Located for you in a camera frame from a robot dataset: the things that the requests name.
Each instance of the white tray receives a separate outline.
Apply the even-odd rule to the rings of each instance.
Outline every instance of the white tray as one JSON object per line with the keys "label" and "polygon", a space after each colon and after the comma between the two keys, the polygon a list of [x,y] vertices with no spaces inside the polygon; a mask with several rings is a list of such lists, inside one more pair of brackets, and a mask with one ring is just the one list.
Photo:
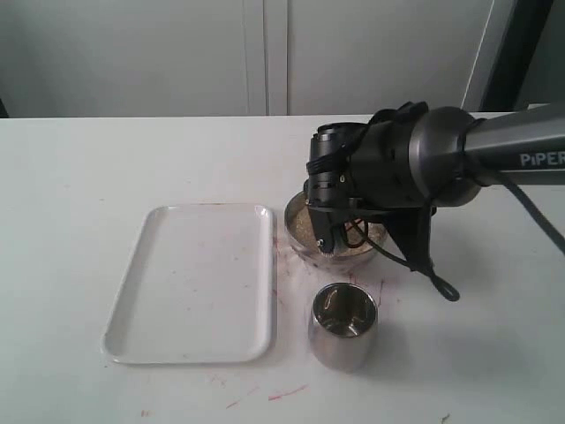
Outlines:
{"label": "white tray", "polygon": [[103,350],[128,364],[240,362],[271,339],[273,213],[163,207],[147,217]]}

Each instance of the cabinet door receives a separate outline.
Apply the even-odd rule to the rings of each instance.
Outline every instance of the cabinet door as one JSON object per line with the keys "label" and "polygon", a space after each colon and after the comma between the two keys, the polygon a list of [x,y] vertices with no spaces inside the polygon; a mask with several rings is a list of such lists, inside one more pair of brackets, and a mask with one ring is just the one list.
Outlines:
{"label": "cabinet door", "polygon": [[13,117],[264,115],[262,0],[4,0]]}
{"label": "cabinet door", "polygon": [[289,0],[289,112],[373,113],[409,100],[475,109],[513,3]]}

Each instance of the table surface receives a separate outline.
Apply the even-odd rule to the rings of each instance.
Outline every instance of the table surface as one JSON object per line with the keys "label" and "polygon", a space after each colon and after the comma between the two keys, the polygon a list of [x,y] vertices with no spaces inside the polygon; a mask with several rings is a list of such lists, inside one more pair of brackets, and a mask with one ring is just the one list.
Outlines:
{"label": "table surface", "polygon": [[[313,294],[343,278],[293,254],[282,212],[313,130],[336,120],[367,117],[0,121],[0,421],[561,422],[565,261],[501,187],[433,219],[459,302],[379,257],[345,278],[379,301],[367,366],[346,375],[309,352]],[[565,231],[565,189],[526,191]],[[243,365],[112,363],[102,333],[146,214],[196,202],[276,212],[273,347]]]}

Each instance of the robotic arm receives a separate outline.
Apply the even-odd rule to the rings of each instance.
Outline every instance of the robotic arm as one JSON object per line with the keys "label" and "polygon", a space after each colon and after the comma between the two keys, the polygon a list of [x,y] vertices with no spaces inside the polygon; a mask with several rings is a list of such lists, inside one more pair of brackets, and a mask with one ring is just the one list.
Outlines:
{"label": "robotic arm", "polygon": [[383,253],[429,276],[449,300],[459,295],[433,272],[431,217],[437,207],[471,201],[481,186],[505,185],[565,253],[565,239],[517,187],[565,184],[565,104],[484,120],[406,103],[368,124],[318,128],[307,169],[307,207],[323,254],[347,246],[346,223],[369,243],[356,222],[382,223],[405,260]]}

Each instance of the metal cup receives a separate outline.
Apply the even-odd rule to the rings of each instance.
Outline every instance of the metal cup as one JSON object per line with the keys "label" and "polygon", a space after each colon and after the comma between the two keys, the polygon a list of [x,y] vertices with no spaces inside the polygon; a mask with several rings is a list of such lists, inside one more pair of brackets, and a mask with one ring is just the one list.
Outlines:
{"label": "metal cup", "polygon": [[352,371],[360,367],[377,330],[377,306],[361,287],[334,283],[314,298],[308,338],[313,354],[326,367]]}

